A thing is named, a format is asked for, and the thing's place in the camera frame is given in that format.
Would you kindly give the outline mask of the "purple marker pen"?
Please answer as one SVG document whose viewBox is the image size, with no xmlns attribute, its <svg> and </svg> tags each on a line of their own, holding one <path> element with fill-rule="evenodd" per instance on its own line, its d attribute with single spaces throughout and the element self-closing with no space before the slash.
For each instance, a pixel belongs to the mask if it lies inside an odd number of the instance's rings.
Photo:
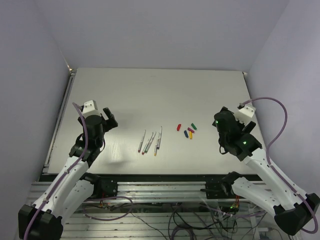
<svg viewBox="0 0 320 240">
<path fill-rule="evenodd" d="M 142 150 L 142 146 L 143 146 L 143 143 L 144 143 L 144 140 L 145 140 L 145 136 L 146 136 L 146 129 L 144 130 L 144 133 L 142 135 L 141 141 L 139 143 L 138 150 L 137 150 L 138 153 L 140 153 L 141 150 Z"/>
</svg>

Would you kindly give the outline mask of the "red marker pen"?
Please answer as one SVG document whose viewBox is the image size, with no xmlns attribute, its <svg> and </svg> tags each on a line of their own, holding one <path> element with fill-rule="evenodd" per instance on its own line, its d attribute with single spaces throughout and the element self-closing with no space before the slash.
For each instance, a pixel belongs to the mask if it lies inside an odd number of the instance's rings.
<svg viewBox="0 0 320 240">
<path fill-rule="evenodd" d="M 150 138 L 147 140 L 147 142 L 146 142 L 146 144 L 145 144 L 145 146 L 144 146 L 144 148 L 143 148 L 143 150 L 142 150 L 142 153 L 141 153 L 142 155 L 145 154 L 145 152 L 146 152 L 146 150 L 147 150 L 147 147 L 148 147 L 148 145 L 149 145 L 149 143 L 150 143 L 150 141 L 151 141 L 151 139 L 152 139 L 152 137 L 153 137 L 153 134 L 154 134 L 154 132 L 152 132 Z"/>
</svg>

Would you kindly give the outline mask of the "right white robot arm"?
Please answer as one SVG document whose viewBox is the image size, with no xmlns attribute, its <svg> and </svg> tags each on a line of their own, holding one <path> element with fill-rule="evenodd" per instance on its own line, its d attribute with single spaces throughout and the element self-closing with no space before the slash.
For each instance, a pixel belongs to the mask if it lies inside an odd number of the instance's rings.
<svg viewBox="0 0 320 240">
<path fill-rule="evenodd" d="M 237 112 L 226 107 L 214 115 L 213 126 L 218 143 L 226 154 L 235 156 L 261 178 L 268 190 L 247 180 L 240 173 L 228 173 L 221 181 L 220 192 L 226 198 L 243 197 L 259 206 L 273 218 L 278 227 L 294 236 L 313 218 L 320 206 L 315 193 L 306 193 L 267 158 L 262 144 L 251 134 L 255 108 L 245 105 Z"/>
</svg>

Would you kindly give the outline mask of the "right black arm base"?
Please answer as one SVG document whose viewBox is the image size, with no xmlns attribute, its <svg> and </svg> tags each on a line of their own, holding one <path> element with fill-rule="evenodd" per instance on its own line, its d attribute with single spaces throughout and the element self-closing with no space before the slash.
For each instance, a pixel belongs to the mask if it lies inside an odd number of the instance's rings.
<svg viewBox="0 0 320 240">
<path fill-rule="evenodd" d="M 235 198 L 236 194 L 232 189 L 232 185 L 241 177 L 243 176 L 238 172 L 229 172 L 218 182 L 206 182 L 205 187 L 201 188 L 200 191 L 206 194 L 207 199 L 213 199 L 216 195 L 221 194 L 224 194 L 228 198 Z"/>
</svg>

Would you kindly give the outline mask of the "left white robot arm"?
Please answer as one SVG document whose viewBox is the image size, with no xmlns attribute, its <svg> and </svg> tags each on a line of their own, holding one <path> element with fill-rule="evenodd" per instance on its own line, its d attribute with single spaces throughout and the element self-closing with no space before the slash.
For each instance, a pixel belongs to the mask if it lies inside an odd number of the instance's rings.
<svg viewBox="0 0 320 240">
<path fill-rule="evenodd" d="M 58 240 L 73 212 L 87 199 L 102 193 L 100 177 L 88 169 L 105 146 L 104 135 L 118 127 L 106 107 L 100 114 L 95 101 L 76 106 L 83 133 L 72 146 L 62 170 L 47 190 L 31 205 L 18 212 L 18 234 L 21 240 Z"/>
</svg>

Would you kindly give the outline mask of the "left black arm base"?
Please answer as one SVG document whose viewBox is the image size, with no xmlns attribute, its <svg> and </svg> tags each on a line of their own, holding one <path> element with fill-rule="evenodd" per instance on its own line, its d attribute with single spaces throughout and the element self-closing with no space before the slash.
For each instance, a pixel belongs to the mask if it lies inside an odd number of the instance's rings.
<svg viewBox="0 0 320 240">
<path fill-rule="evenodd" d="M 93 185 L 93 192 L 88 198 L 89 200 L 115 197 L 118 193 L 118 184 L 111 178 L 86 172 L 80 180 L 85 180 Z"/>
</svg>

